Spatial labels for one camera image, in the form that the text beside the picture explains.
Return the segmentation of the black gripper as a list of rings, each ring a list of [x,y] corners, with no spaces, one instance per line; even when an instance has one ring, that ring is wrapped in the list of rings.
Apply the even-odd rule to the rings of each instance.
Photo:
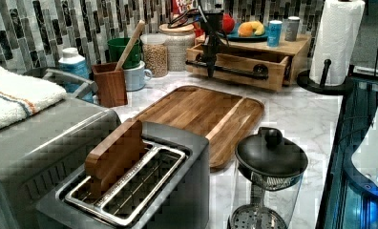
[[[222,45],[218,32],[222,30],[223,10],[200,10],[199,12],[201,17],[200,27],[205,34],[205,40],[202,44],[202,61],[207,65],[208,77],[213,77],[217,53],[220,45]]]

